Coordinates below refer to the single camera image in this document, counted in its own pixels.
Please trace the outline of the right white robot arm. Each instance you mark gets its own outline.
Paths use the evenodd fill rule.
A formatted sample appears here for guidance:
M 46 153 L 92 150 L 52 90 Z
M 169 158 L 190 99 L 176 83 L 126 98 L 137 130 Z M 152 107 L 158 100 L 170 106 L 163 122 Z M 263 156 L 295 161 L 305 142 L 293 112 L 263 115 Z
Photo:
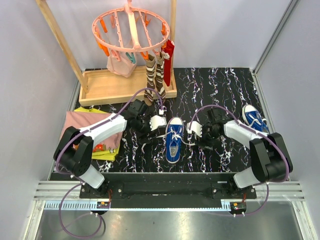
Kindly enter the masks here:
M 210 108 L 211 122 L 202 125 L 195 121 L 198 112 Z M 242 123 L 225 107 L 209 104 L 194 113 L 187 131 L 194 133 L 200 143 L 212 144 L 220 136 L 232 139 L 249 149 L 251 166 L 233 175 L 227 185 L 228 195 L 239 198 L 245 188 L 273 182 L 282 183 L 293 171 L 286 144 L 281 134 L 268 134 Z

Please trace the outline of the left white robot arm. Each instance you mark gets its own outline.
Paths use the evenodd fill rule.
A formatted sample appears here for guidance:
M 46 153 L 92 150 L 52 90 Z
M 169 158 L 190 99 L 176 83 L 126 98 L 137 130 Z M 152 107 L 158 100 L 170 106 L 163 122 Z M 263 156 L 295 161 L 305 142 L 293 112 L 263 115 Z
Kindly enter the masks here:
M 65 169 L 62 174 L 70 174 L 90 186 L 90 192 L 97 198 L 103 198 L 108 193 L 105 177 L 92 165 L 94 148 L 107 138 L 131 128 L 142 135 L 152 133 L 167 125 L 164 110 L 150 116 L 145 115 L 148 106 L 136 99 L 126 103 L 117 113 L 87 127 L 77 129 L 68 127 L 55 150 L 53 159 L 57 171 Z

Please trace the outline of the blue sneaker with white laces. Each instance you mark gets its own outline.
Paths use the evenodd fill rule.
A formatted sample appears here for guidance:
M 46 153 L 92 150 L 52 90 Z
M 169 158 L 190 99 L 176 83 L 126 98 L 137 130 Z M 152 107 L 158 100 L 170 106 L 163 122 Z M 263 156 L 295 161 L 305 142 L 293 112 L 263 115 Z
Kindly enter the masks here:
M 195 143 L 185 142 L 183 138 L 184 123 L 180 117 L 173 117 L 169 120 L 165 128 L 165 134 L 152 137 L 162 139 L 165 143 L 165 157 L 170 164 L 176 164 L 181 156 L 182 144 L 195 146 Z

